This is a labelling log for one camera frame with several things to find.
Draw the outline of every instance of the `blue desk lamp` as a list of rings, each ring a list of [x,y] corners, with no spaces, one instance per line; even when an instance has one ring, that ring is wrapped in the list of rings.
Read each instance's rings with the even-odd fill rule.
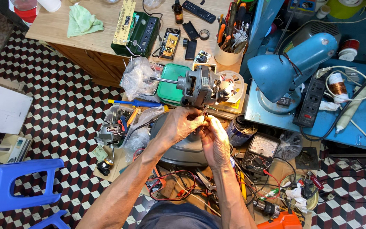
[[[283,55],[260,55],[249,59],[248,69],[259,88],[258,101],[261,106],[274,114],[295,109],[301,101],[299,85],[318,69],[320,63],[330,59],[335,51],[336,39],[325,33],[316,34],[292,48],[287,55],[302,75],[296,73]],[[282,97],[290,99],[289,106],[277,104]]]

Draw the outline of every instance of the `power strip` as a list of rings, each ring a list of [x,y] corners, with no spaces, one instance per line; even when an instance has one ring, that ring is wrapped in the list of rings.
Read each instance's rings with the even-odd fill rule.
[[[316,121],[318,108],[326,90],[326,78],[331,71],[316,79],[313,74],[309,86],[302,93],[302,103],[296,108],[293,124],[302,127],[313,127]]]
[[[126,45],[128,40],[130,25],[133,21],[136,0],[124,0],[119,13],[117,29],[115,30],[113,44]]]

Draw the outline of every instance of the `green cloth rag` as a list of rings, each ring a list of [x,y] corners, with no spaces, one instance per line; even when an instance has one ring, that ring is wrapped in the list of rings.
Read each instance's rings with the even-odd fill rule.
[[[67,38],[104,30],[103,22],[98,20],[95,14],[91,15],[86,8],[80,5],[70,6],[69,17]]]

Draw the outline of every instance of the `wooden cabinet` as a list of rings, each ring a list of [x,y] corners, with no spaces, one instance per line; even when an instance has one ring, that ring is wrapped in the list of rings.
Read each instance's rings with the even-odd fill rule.
[[[120,87],[119,83],[125,71],[122,59],[127,62],[127,57],[98,53],[61,44],[49,43],[49,45],[85,70],[96,84]]]

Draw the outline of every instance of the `lamp base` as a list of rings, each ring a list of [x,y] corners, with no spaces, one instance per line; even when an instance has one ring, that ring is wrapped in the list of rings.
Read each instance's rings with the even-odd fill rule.
[[[267,110],[273,114],[285,114],[285,113],[289,113],[292,110],[296,109],[296,107],[299,105],[299,103],[302,99],[302,93],[300,92],[300,88],[297,87],[297,88],[295,88],[294,91],[287,92],[283,97],[290,98],[289,106],[283,106],[283,105],[279,105],[277,103],[273,103],[273,102],[269,101],[260,90],[258,91],[259,103],[265,110]]]

